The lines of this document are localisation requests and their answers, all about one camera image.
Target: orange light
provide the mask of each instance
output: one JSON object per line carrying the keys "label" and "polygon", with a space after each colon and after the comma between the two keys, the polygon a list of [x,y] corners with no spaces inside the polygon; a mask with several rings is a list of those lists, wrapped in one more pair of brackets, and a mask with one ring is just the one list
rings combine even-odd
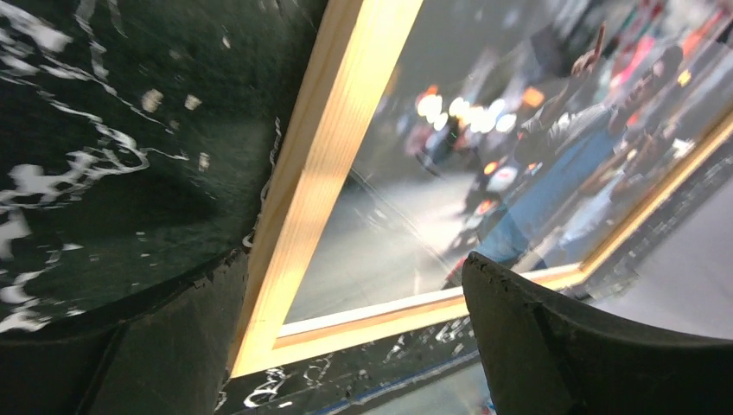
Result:
{"label": "orange light", "polygon": [[479,214],[485,214],[491,208],[491,201],[484,201],[479,206]]}
{"label": "orange light", "polygon": [[522,95],[522,101],[524,101],[525,104],[529,105],[532,108],[538,107],[540,104],[542,104],[542,101],[544,100],[545,95],[531,86],[528,87],[525,90],[524,95]]}
{"label": "orange light", "polygon": [[496,166],[497,165],[498,165],[497,162],[491,162],[491,163],[487,164],[486,167],[483,170],[483,174],[486,175],[486,176],[488,176],[488,175],[494,173],[494,170],[496,170]]}

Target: wooden frame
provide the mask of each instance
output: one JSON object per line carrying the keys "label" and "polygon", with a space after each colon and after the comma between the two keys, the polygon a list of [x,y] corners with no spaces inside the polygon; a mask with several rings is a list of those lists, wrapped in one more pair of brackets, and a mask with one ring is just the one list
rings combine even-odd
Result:
{"label": "wooden frame", "polygon": [[[422,1],[329,3],[258,223],[232,377],[468,314],[457,288],[406,308],[280,335]],[[552,289],[583,282],[731,133],[733,113],[584,262],[526,276]]]}

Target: photograph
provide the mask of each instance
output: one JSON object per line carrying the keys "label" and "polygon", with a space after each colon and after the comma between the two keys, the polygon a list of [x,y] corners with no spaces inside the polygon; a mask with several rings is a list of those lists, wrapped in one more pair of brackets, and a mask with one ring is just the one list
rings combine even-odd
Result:
{"label": "photograph", "polygon": [[580,266],[724,114],[731,27],[698,0],[425,0],[285,322],[460,287],[469,252]]}

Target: raised hand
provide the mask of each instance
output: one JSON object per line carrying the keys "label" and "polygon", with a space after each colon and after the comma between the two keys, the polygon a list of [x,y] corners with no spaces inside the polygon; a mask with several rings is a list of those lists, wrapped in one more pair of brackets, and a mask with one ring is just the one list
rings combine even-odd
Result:
{"label": "raised hand", "polygon": [[596,47],[593,50],[583,54],[583,56],[577,58],[577,61],[573,64],[573,68],[570,71],[570,75],[576,78],[584,79],[593,72],[596,67],[596,63],[601,59],[601,49],[603,47],[603,37],[606,35],[606,23],[601,24],[601,28],[598,29],[598,40],[596,41]]}

